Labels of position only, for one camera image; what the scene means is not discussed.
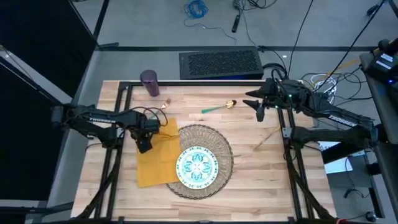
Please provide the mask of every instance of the green spoon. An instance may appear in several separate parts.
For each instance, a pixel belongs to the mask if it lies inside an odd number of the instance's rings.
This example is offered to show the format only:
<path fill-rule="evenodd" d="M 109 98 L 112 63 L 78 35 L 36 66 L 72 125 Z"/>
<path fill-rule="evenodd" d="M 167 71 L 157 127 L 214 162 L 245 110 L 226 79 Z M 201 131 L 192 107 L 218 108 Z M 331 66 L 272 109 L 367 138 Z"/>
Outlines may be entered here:
<path fill-rule="evenodd" d="M 201 111 L 201 113 L 209 113 L 210 111 L 218 110 L 218 109 L 225 108 L 225 107 L 228 108 L 228 109 L 231 109 L 235 105 L 236 105 L 236 100 L 229 100 L 223 106 L 218 106 L 218 107 L 215 107 L 215 108 L 204 109 L 204 110 Z"/>

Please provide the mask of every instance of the black curtain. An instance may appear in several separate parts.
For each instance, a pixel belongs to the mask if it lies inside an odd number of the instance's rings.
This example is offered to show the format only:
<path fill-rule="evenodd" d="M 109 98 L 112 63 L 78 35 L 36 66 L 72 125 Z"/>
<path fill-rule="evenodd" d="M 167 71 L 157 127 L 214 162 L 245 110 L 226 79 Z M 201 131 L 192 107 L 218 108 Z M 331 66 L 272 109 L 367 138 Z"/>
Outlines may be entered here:
<path fill-rule="evenodd" d="M 52 127 L 59 105 L 0 57 L 0 200 L 48 200 L 63 131 Z"/>
<path fill-rule="evenodd" d="M 4 0 L 0 44 L 74 97 L 96 41 L 67 0 Z"/>

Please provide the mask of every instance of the purple cup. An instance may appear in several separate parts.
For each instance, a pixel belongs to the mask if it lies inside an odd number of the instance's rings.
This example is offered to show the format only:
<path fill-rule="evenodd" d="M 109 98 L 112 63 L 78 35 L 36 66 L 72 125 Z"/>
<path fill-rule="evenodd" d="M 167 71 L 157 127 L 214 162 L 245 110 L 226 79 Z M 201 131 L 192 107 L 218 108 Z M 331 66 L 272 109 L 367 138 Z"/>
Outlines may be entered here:
<path fill-rule="evenodd" d="M 159 85 L 157 83 L 157 75 L 153 70 L 145 70 L 139 76 L 141 83 L 145 86 L 150 96 L 159 95 Z"/>

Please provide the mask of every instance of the concrete floor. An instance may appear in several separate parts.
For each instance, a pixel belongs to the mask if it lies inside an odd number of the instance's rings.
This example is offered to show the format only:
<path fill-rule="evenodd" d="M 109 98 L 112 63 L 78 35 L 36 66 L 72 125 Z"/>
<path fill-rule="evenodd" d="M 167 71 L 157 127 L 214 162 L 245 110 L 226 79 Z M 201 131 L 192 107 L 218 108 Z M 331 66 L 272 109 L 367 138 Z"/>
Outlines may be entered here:
<path fill-rule="evenodd" d="M 206 30 L 202 27 L 185 27 L 186 15 L 182 6 L 187 0 L 117 0 L 110 1 L 108 11 L 99 35 L 99 44 L 119 42 L 121 46 L 219 46 L 233 45 L 234 41 L 223 35 L 220 30 Z M 189 24 L 201 22 L 208 27 L 222 27 L 230 32 L 236 10 L 230 0 L 205 0 L 209 13 L 197 21 L 187 21 Z M 93 31 L 100 13 L 103 0 L 88 0 L 75 3 L 78 12 Z M 278 0 L 275 5 L 265 10 L 253 10 L 246 13 L 248 29 L 253 41 L 259 45 L 294 45 L 298 29 L 305 15 L 310 0 Z M 299 46 L 349 46 L 358 32 L 367 22 L 366 11 L 373 6 L 375 0 L 334 0 L 314 1 L 307 21 L 302 29 Z M 368 29 L 358 40 L 357 46 L 377 45 L 385 38 L 398 36 L 398 18 L 389 6 L 384 6 L 372 21 Z M 240 22 L 236 45 L 252 45 L 247 37 L 243 21 Z M 98 99 L 103 80 L 138 80 L 139 74 L 146 69 L 157 72 L 160 80 L 178 80 L 179 52 L 95 52 L 79 98 L 79 103 L 95 104 Z M 361 52 L 352 52 L 346 61 L 358 58 Z M 288 65 L 290 52 L 278 52 L 286 55 L 284 62 Z M 295 52 L 290 77 L 300 78 L 305 73 L 326 73 L 334 69 L 344 52 Z M 279 58 L 272 52 L 260 53 L 262 63 L 277 62 Z M 354 70 L 353 65 L 340 72 Z M 358 76 L 365 80 L 361 72 Z M 351 96 L 357 86 L 348 82 L 338 85 L 337 95 Z M 357 97 L 370 96 L 367 84 L 364 84 Z M 341 106 L 358 114 L 375 119 L 379 116 L 372 100 L 355 101 Z M 49 206 L 74 200 L 81 165 L 84 160 L 84 147 L 87 140 L 71 131 L 65 146 L 60 167 L 56 176 Z M 396 223 L 395 216 L 386 194 L 381 177 L 376 177 L 386 218 L 378 223 Z M 359 198 L 350 195 L 343 198 L 345 188 L 334 187 L 331 191 L 337 214 L 342 218 L 356 217 L 372 210 L 370 198 Z M 68 218 L 70 212 L 46 217 L 45 220 Z"/>

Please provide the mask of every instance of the black metal frame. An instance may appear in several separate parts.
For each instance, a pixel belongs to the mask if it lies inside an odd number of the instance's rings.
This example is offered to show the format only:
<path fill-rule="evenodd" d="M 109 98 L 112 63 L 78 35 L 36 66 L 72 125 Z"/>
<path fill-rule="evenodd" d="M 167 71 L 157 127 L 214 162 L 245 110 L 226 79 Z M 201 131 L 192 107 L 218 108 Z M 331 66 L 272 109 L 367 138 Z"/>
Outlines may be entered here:
<path fill-rule="evenodd" d="M 176 81 L 176 82 L 159 82 L 159 86 L 261 86 L 263 84 L 262 81 L 223 81 L 223 80 L 215 80 L 215 81 L 203 81 L 203 80 L 190 80 L 190 81 Z M 116 104 L 115 104 L 115 111 L 118 111 L 118 109 L 121 106 L 121 100 L 122 100 L 122 95 L 125 90 L 127 90 L 127 95 L 126 95 L 126 104 L 124 109 L 128 110 L 130 107 L 131 103 L 131 96 L 132 96 L 132 89 L 134 86 L 141 86 L 141 83 L 139 81 L 136 82 L 120 82 L 119 87 L 118 87 L 118 95 L 116 97 Z M 278 112 L 278 117 L 279 117 L 279 122 L 281 126 L 281 135 L 283 136 L 282 133 L 282 128 L 286 127 L 285 125 L 285 120 L 284 120 L 284 115 L 281 109 L 277 110 Z M 291 110 L 288 111 L 288 116 L 289 116 L 289 124 L 290 127 L 295 126 L 295 121 L 294 121 L 294 116 L 293 112 Z M 286 161 L 287 163 L 290 161 L 292 162 L 292 156 L 290 155 L 290 143 L 289 140 L 286 138 L 283 138 L 283 144 L 284 144 L 284 149 L 285 149 L 285 155 L 286 155 Z M 287 217 L 286 222 L 213 222 L 213 221 L 206 221 L 206 222 L 142 222 L 142 221 L 124 221 L 124 217 L 119 217 L 118 221 L 111 221 L 112 214 L 113 214 L 113 207 L 114 207 L 114 200 L 116 197 L 116 187 L 117 187 L 117 182 L 118 182 L 118 173 L 120 169 L 120 161 L 121 161 L 121 154 L 122 154 L 122 148 L 117 149 L 117 154 L 115 158 L 115 163 L 114 163 L 114 168 L 113 171 L 117 172 L 111 172 L 110 175 L 107 176 L 108 169 L 109 169 L 109 164 L 111 162 L 111 150 L 107 149 L 106 152 L 106 157 L 105 157 L 105 163 L 103 167 L 103 172 L 101 175 L 101 187 L 100 191 L 95 195 L 95 199 L 93 201 L 97 201 L 95 203 L 96 208 L 95 208 L 95 216 L 94 219 L 89 218 L 90 213 L 85 213 L 83 216 L 78 217 L 77 219 L 71 219 L 69 221 L 63 221 L 62 223 L 117 223 L 117 224 L 136 224 L 136 223 L 143 223 L 143 224 L 155 224 L 155 223 L 160 223 L 160 224 L 168 224 L 168 223 L 178 223 L 178 224 L 201 224 L 201 223 L 223 223 L 223 224 L 229 224 L 229 223 L 245 223 L 245 224 L 250 224 L 250 223 L 264 223 L 264 224 L 311 224 L 311 223 L 335 223 L 336 220 L 319 220 L 315 219 L 314 214 L 313 214 L 313 208 L 310 204 L 310 202 L 305 199 L 305 204 L 307 208 L 307 213 L 308 213 L 308 218 L 303 218 L 302 212 L 301 212 L 301 207 L 300 207 L 300 200 L 299 200 L 299 193 L 297 191 L 297 184 L 294 181 L 293 178 L 293 173 L 291 172 L 290 169 L 288 169 L 289 172 L 289 177 L 290 177 L 290 186 L 292 190 L 292 197 L 294 201 L 294 207 L 295 207 L 295 215 L 297 217 L 297 221 L 294 220 L 292 217 Z M 307 178 L 305 175 L 305 169 L 303 165 L 303 159 L 300 151 L 296 154 L 297 156 L 297 162 L 298 162 L 298 169 L 300 173 L 300 177 L 307 185 Z M 103 208 L 103 197 L 106 191 L 106 188 L 111 185 L 111 191 L 109 194 L 109 202 L 108 202 L 108 207 L 106 210 L 106 216 L 101 217 L 101 211 Z"/>

